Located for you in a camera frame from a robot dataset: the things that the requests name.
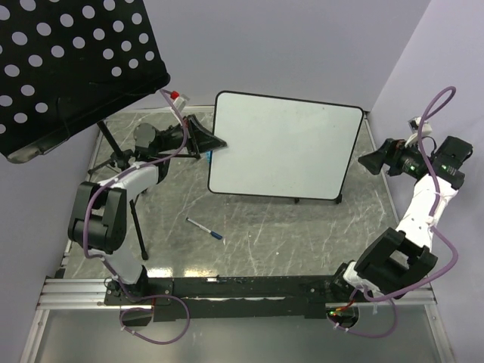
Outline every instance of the black border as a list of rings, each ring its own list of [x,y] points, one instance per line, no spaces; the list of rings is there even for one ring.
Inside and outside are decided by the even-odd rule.
[[[208,180],[206,182],[206,187],[210,191],[210,193],[213,193],[213,194],[224,194],[224,195],[246,195],[248,197],[274,197],[274,198],[290,198],[290,199],[305,199],[305,200],[326,200],[326,201],[333,201],[333,202],[336,202],[341,197],[341,192],[343,191],[343,186],[344,186],[345,180],[346,180],[346,174],[348,174],[349,164],[351,163],[351,156],[353,155],[353,152],[355,151],[355,146],[356,146],[356,142],[358,140],[358,135],[359,135],[359,132],[360,132],[360,129],[361,129],[361,124],[363,123],[363,118],[365,117],[365,112],[363,111],[363,109],[361,107],[352,106],[352,105],[349,105],[349,104],[333,104],[331,102],[320,102],[320,101],[303,100],[303,99],[300,99],[300,98],[287,98],[287,97],[279,97],[279,96],[271,96],[271,95],[258,95],[256,93],[246,93],[246,92],[237,92],[237,91],[220,91],[216,95],[216,98],[215,98],[215,109],[213,111],[213,127],[212,127],[212,133],[213,134],[215,134],[215,124],[216,124],[216,115],[217,115],[217,104],[219,102],[219,96],[220,95],[223,95],[224,93],[232,93],[232,94],[236,94],[236,95],[246,95],[246,96],[259,96],[259,97],[262,96],[262,97],[266,97],[266,98],[276,98],[276,99],[279,99],[279,100],[287,100],[287,101],[302,101],[302,102],[308,102],[310,104],[328,104],[330,106],[342,106],[342,107],[357,108],[357,109],[359,109],[361,111],[361,119],[360,119],[360,124],[358,125],[358,131],[356,132],[355,142],[353,143],[353,147],[351,149],[351,154],[349,155],[348,164],[346,165],[346,171],[345,171],[345,175],[343,176],[343,181],[341,183],[340,192],[338,193],[338,195],[334,199],[304,198],[304,197],[285,197],[285,196],[281,196],[281,195],[265,195],[265,194],[222,193],[222,192],[212,191],[212,189],[210,189],[210,176],[211,176],[211,173],[212,173],[212,160],[213,160],[213,156],[210,157],[209,177],[208,177]]]

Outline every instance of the black perforated panel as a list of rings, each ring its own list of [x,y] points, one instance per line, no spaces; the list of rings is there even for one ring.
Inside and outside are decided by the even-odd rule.
[[[13,163],[168,82],[142,0],[0,0],[0,152]]]

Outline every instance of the tripod leg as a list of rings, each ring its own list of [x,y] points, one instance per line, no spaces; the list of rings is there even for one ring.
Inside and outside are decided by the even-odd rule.
[[[136,234],[138,235],[139,247],[141,248],[141,258],[143,261],[148,260],[148,253],[144,247],[143,235],[141,234],[141,227],[138,221],[138,214],[136,214],[135,202],[133,200],[129,201],[129,207],[131,208],[131,214],[133,216],[133,221],[135,222]]]

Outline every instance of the gray wall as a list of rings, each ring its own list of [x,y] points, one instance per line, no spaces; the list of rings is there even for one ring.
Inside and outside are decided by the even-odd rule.
[[[447,275],[433,283],[439,309],[459,362],[484,361],[484,2],[432,0],[407,48],[370,114],[377,142],[406,138],[405,121],[421,115],[433,96],[447,85],[458,93],[432,118],[438,142],[446,135],[475,147],[463,171],[466,182],[448,206],[439,229],[457,246],[460,259]],[[413,181],[389,179],[399,215],[411,199]],[[437,238],[439,266],[450,253]]]
[[[46,275],[60,265],[97,129],[22,165],[0,157],[0,352],[18,361]]]
[[[222,90],[370,110],[429,0],[144,0],[170,89]],[[164,107],[151,96],[130,108]]]

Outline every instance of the blue marker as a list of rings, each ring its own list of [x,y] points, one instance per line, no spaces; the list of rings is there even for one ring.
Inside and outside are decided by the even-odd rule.
[[[207,233],[210,233],[212,235],[212,237],[216,238],[217,240],[221,240],[223,237],[218,234],[218,233],[215,233],[214,231],[210,231],[207,227],[203,227],[200,223],[196,223],[193,219],[189,219],[187,217],[187,221],[189,221],[190,223],[193,223],[194,225],[196,225],[199,229],[202,229],[204,230],[205,232]]]

